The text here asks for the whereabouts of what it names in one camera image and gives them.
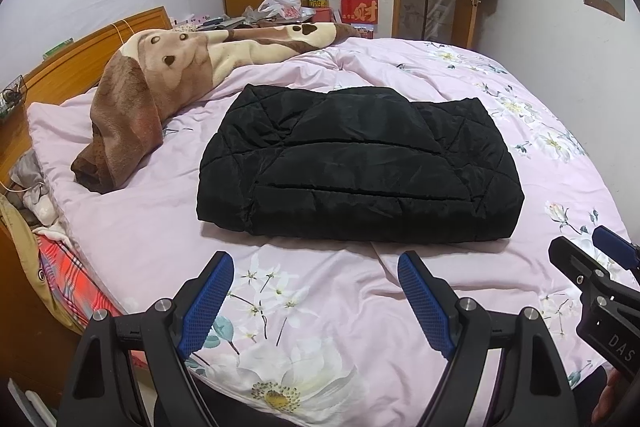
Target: wire basket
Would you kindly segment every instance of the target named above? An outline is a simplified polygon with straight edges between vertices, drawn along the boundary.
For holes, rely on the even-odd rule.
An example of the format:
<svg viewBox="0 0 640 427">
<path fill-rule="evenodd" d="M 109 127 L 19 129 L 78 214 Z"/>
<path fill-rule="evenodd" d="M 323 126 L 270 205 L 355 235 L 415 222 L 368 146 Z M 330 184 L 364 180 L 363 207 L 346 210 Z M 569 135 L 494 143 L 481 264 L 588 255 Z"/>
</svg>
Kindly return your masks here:
<svg viewBox="0 0 640 427">
<path fill-rule="evenodd" d="M 20 75 L 11 84 L 0 91 L 0 123 L 9 118 L 11 113 L 20 107 L 27 98 L 27 85 Z"/>
</svg>

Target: brown blanket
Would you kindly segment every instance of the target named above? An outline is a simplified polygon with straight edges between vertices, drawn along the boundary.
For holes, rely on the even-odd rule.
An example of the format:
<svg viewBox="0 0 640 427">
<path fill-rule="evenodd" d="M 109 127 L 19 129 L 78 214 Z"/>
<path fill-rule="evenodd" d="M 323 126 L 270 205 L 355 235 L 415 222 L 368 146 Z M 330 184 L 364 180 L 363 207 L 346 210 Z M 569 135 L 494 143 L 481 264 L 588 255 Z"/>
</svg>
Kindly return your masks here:
<svg viewBox="0 0 640 427">
<path fill-rule="evenodd" d="M 136 33 L 104 69 L 91 106 L 94 138 L 71 165 L 76 181 L 100 194 L 120 188 L 162 143 L 162 122 L 233 69 L 281 62 L 355 36 L 351 26 L 334 23 Z"/>
</svg>

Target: wooden bed side panel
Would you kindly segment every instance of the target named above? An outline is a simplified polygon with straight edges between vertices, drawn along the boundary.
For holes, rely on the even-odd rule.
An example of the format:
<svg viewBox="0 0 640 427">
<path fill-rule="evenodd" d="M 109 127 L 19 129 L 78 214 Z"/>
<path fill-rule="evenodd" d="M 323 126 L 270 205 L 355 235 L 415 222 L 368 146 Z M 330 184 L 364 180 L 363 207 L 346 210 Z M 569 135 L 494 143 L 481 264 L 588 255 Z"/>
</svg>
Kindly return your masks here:
<svg viewBox="0 0 640 427">
<path fill-rule="evenodd" d="M 171 28 L 162 7 L 127 17 L 127 23 L 135 32 Z M 123 21 L 116 24 L 126 41 L 131 30 Z M 25 107 L 31 102 L 62 103 L 87 91 L 121 45 L 116 28 L 107 26 L 60 50 L 25 77 L 26 104 L 0 124 L 0 180 L 8 181 L 9 169 L 31 147 Z M 0 376 L 14 378 L 23 390 L 31 389 L 57 407 L 80 337 L 57 322 L 33 291 L 2 223 L 0 331 Z"/>
</svg>

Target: plastic bag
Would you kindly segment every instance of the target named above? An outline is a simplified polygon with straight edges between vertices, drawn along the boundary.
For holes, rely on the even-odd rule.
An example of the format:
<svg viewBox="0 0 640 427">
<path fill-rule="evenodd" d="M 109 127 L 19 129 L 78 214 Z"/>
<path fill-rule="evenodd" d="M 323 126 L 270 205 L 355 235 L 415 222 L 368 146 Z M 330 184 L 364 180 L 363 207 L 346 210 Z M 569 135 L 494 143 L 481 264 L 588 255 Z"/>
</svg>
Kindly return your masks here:
<svg viewBox="0 0 640 427">
<path fill-rule="evenodd" d="M 248 6 L 242 16 L 246 17 L 249 23 L 272 17 L 298 19 L 301 6 L 301 0 L 264 0 L 257 10 Z"/>
</svg>

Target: quilted black fabric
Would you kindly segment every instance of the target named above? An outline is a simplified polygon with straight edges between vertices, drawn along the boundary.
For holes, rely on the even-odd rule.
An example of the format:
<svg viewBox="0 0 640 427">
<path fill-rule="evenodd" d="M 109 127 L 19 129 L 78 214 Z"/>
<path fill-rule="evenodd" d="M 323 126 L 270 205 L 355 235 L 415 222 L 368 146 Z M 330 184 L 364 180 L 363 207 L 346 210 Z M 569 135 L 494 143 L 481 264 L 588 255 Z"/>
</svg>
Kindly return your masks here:
<svg viewBox="0 0 640 427">
<path fill-rule="evenodd" d="M 476 98 L 249 85 L 204 152 L 197 212 L 254 235 L 460 243 L 510 237 L 523 201 Z"/>
</svg>

